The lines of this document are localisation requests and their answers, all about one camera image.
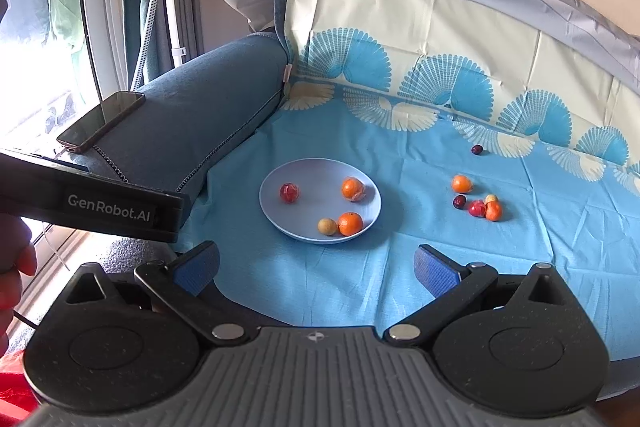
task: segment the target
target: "phone screen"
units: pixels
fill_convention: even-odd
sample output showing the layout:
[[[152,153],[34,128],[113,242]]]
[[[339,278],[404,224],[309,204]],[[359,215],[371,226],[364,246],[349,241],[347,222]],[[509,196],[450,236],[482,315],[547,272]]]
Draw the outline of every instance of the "phone screen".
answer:
[[[62,132],[58,136],[58,140],[80,146],[111,120],[117,118],[118,115],[144,97],[145,95],[139,92],[115,92]]]

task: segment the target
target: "black cable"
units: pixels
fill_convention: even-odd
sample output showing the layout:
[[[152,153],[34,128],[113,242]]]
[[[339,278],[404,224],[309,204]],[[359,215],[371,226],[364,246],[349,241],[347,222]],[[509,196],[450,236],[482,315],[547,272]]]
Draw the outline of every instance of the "black cable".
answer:
[[[20,322],[26,324],[28,327],[33,328],[34,330],[38,329],[37,324],[32,323],[27,317],[25,317],[24,315],[20,315],[16,310],[14,310],[14,317]]]

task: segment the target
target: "metal screw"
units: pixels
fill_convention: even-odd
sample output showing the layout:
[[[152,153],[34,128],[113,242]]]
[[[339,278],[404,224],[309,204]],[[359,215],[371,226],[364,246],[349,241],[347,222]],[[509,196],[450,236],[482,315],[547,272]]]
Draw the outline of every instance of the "metal screw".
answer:
[[[395,341],[412,341],[420,336],[420,328],[413,324],[396,324],[389,330],[389,336]]]
[[[244,335],[244,328],[237,324],[219,324],[211,333],[221,341],[233,341]]]

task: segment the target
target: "orange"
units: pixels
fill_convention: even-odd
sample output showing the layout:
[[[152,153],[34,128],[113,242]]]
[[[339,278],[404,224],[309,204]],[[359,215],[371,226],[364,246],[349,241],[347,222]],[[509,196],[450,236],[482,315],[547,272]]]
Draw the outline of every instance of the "orange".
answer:
[[[353,235],[363,228],[362,218],[355,212],[345,212],[338,218],[338,230],[342,235]]]
[[[462,174],[458,174],[457,176],[453,176],[451,180],[451,188],[453,188],[454,192],[458,192],[459,194],[466,194],[467,192],[471,192],[474,188],[474,184],[471,183],[471,180]]]
[[[498,221],[502,217],[502,205],[498,201],[489,201],[484,217],[489,221]]]
[[[364,197],[364,184],[357,178],[345,178],[342,195],[349,201],[360,201]]]

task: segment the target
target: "plate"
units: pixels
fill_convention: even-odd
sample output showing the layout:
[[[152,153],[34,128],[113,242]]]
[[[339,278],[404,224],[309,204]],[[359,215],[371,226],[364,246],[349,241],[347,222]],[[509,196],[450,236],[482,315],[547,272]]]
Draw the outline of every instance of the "plate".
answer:
[[[345,178],[359,179],[365,185],[365,197],[351,203],[342,196]],[[280,199],[280,187],[293,183],[300,189],[294,203]],[[367,232],[380,215],[382,200],[376,184],[355,167],[326,158],[304,158],[273,169],[260,186],[260,207],[264,215],[281,232],[294,239],[317,245],[334,245]],[[330,217],[337,221],[345,212],[357,212],[364,228],[349,236],[326,236],[318,232],[318,221]]]

